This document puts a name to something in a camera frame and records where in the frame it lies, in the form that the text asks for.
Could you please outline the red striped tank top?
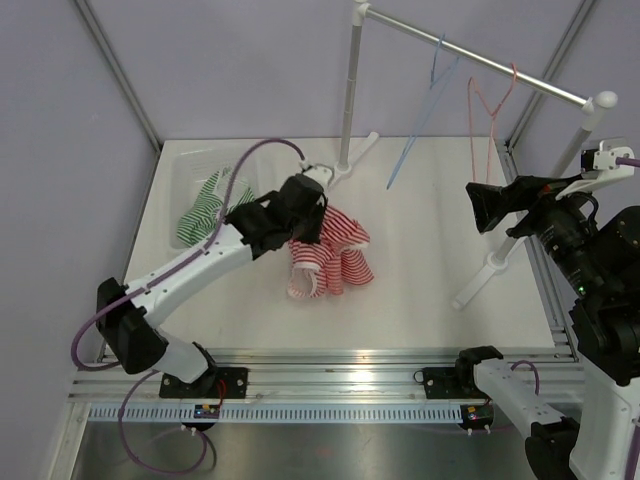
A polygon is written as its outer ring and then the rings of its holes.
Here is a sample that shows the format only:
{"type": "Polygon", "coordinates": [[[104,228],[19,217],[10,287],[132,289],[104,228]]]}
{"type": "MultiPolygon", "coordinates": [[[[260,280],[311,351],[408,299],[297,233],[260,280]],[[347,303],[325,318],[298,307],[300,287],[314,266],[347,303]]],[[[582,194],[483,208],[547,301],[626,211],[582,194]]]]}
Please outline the red striped tank top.
{"type": "Polygon", "coordinates": [[[369,244],[370,235],[357,220],[328,206],[318,243],[288,243],[287,294],[294,299],[316,299],[342,295],[345,286],[370,284],[375,276],[364,255],[369,244]]]}

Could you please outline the green striped tank top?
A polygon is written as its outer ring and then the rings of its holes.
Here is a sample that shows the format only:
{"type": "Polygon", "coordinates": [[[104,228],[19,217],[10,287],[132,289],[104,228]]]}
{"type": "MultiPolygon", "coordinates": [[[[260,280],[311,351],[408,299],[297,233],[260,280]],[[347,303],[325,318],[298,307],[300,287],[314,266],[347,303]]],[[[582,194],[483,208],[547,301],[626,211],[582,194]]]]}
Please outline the green striped tank top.
{"type": "MultiPolygon", "coordinates": [[[[182,215],[176,227],[177,239],[187,247],[191,247],[215,229],[221,218],[222,209],[232,168],[224,167],[212,174],[203,184],[196,196],[194,204],[182,215]]],[[[255,199],[254,189],[244,177],[237,177],[233,183],[226,213],[231,213],[239,205],[255,199]]]]}

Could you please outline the pink wire hanger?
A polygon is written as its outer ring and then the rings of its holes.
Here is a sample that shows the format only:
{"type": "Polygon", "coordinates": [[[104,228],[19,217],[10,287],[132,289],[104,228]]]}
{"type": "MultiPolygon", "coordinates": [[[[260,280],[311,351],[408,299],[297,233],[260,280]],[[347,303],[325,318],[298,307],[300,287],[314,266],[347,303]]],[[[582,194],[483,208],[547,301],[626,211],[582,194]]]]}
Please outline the pink wire hanger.
{"type": "Polygon", "coordinates": [[[478,181],[478,173],[477,173],[478,162],[476,160],[475,136],[474,136],[474,113],[473,113],[474,99],[477,98],[480,101],[480,104],[484,109],[484,112],[490,119],[489,142],[492,142],[494,140],[494,131],[495,131],[497,117],[500,114],[501,110],[503,109],[504,104],[511,96],[511,93],[514,90],[517,82],[518,68],[515,63],[510,64],[510,73],[511,73],[511,80],[510,80],[509,87],[505,92],[505,94],[503,95],[503,97],[501,98],[501,100],[494,107],[491,107],[489,105],[483,92],[478,87],[478,84],[473,76],[471,76],[467,82],[467,87],[466,87],[467,120],[468,120],[468,130],[469,130],[469,147],[470,147],[470,154],[471,154],[471,175],[472,175],[473,182],[478,181]]]}

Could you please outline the blue wire hanger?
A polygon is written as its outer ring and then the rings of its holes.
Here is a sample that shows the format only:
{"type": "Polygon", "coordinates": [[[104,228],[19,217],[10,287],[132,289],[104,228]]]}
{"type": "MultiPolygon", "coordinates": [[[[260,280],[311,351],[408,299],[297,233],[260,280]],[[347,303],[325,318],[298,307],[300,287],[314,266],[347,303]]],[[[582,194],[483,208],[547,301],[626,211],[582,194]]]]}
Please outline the blue wire hanger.
{"type": "Polygon", "coordinates": [[[456,73],[459,58],[455,57],[442,71],[437,70],[438,55],[443,49],[444,40],[446,34],[443,33],[436,43],[435,51],[432,57],[432,64],[430,69],[429,84],[423,96],[423,100],[420,106],[420,110],[413,123],[411,134],[408,136],[401,154],[389,176],[386,184],[386,189],[390,190],[402,168],[407,160],[416,140],[423,135],[427,124],[433,115],[436,106],[446,91],[451,78],[456,73]]]}

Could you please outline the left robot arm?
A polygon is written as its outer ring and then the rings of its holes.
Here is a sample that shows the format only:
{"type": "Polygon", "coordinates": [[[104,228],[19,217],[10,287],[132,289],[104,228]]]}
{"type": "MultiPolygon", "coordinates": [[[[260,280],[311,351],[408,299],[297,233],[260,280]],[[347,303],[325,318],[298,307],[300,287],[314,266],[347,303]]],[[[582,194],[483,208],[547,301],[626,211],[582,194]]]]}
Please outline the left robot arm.
{"type": "Polygon", "coordinates": [[[162,331],[162,324],[224,275],[291,240],[317,242],[330,181],[326,167],[297,173],[279,190],[236,207],[216,232],[157,270],[130,285],[103,281],[97,329],[124,371],[156,370],[179,380],[191,396],[208,396],[216,385],[215,361],[199,344],[162,331]]]}

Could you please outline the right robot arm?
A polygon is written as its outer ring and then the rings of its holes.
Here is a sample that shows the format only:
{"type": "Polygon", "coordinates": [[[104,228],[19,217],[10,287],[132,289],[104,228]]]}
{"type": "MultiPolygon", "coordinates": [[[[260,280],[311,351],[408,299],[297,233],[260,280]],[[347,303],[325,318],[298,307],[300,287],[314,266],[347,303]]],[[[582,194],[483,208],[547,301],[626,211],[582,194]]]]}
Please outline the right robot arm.
{"type": "Polygon", "coordinates": [[[519,176],[507,186],[470,182],[476,227],[513,212],[509,237],[535,237],[577,299],[570,310],[584,372],[580,420],[545,404],[494,347],[463,350],[454,384],[488,396],[520,432],[538,479],[634,479],[639,466],[639,208],[598,227],[596,180],[519,176]],[[593,212],[584,214],[584,204],[593,212]]]}

